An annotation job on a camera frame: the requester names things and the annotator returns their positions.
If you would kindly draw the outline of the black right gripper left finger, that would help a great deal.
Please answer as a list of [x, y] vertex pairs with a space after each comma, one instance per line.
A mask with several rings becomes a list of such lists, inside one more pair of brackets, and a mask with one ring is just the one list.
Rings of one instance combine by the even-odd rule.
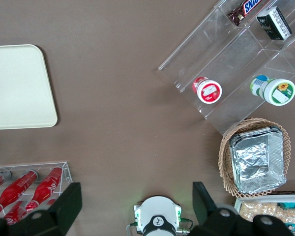
[[73, 182], [48, 209], [34, 210], [10, 226], [0, 218], [0, 236], [64, 236], [81, 209], [81, 184]]

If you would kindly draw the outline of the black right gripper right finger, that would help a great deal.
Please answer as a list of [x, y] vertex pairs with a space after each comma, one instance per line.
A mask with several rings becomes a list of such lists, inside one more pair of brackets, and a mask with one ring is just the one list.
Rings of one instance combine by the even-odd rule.
[[199, 225], [190, 236], [292, 236], [278, 218], [257, 215], [249, 222], [232, 210], [217, 207], [202, 182], [193, 182], [192, 204]]

